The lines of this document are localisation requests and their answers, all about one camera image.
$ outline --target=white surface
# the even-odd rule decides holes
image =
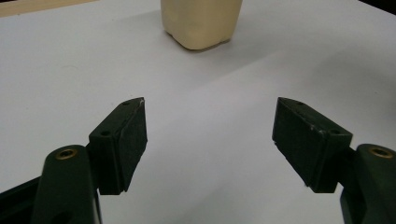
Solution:
[[[396,148],[396,17],[352,0],[245,0],[231,42],[184,50],[160,2],[101,0],[0,19],[0,191],[146,98],[148,146],[105,223],[343,223],[271,140],[278,96]]]

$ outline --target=plastic bottle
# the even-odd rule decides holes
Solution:
[[[228,41],[242,0],[161,0],[163,27],[186,49],[206,49]]]

